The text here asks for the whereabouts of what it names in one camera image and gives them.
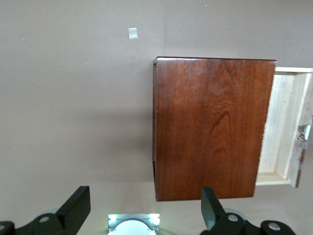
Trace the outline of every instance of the bolt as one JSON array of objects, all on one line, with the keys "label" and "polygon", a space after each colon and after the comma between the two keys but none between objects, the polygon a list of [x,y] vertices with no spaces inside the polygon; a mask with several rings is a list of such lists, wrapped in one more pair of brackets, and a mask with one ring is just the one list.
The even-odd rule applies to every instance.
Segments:
[{"label": "bolt", "polygon": [[237,222],[237,221],[238,221],[238,217],[235,216],[234,214],[230,214],[230,215],[228,216],[228,219],[229,219],[230,221],[232,221],[232,222]]},{"label": "bolt", "polygon": [[269,226],[270,229],[272,229],[274,231],[279,231],[280,230],[279,225],[276,224],[276,223],[269,223],[268,226]]},{"label": "bolt", "polygon": [[39,220],[39,223],[45,223],[49,220],[50,218],[48,216],[45,216],[45,217],[42,217],[40,220]]}]

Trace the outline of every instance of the glossy wood surface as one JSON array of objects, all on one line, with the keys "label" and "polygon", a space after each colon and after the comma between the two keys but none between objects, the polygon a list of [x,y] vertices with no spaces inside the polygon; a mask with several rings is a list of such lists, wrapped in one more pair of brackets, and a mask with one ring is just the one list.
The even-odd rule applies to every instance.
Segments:
[{"label": "glossy wood surface", "polygon": [[158,57],[153,161],[157,201],[253,196],[275,61]]}]

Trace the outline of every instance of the gray surface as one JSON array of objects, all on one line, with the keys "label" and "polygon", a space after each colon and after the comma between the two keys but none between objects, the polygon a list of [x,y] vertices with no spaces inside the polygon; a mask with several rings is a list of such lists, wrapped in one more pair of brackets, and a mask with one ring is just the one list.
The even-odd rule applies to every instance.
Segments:
[{"label": "gray surface", "polygon": [[[103,234],[109,213],[148,212],[161,234],[200,233],[199,201],[154,201],[152,60],[313,67],[310,0],[3,0],[0,12],[0,220],[17,227],[90,185],[80,235]],[[299,189],[257,187],[222,204],[311,234],[312,155],[311,144]]]}]

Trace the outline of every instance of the silver screw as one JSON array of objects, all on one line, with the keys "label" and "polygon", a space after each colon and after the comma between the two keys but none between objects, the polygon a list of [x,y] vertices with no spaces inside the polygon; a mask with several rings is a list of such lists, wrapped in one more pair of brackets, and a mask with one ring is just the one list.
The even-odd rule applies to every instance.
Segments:
[{"label": "silver screw", "polygon": [[39,220],[39,223],[45,223],[49,220],[50,218],[48,216],[45,216],[45,217],[42,217],[40,220]]},{"label": "silver screw", "polygon": [[269,223],[268,226],[269,226],[270,229],[272,229],[274,231],[279,231],[280,230],[279,225],[276,224],[276,223]]},{"label": "silver screw", "polygon": [[237,222],[237,221],[238,221],[238,217],[235,216],[234,214],[230,214],[230,215],[228,216],[228,219],[229,219],[230,221],[232,221],[232,222]]}]

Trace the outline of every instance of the small white square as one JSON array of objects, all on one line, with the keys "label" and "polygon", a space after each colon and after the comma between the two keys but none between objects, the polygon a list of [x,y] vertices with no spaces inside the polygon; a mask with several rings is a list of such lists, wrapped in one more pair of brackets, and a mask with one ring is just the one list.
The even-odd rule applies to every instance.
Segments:
[{"label": "small white square", "polygon": [[137,28],[128,28],[129,39],[138,39]]}]

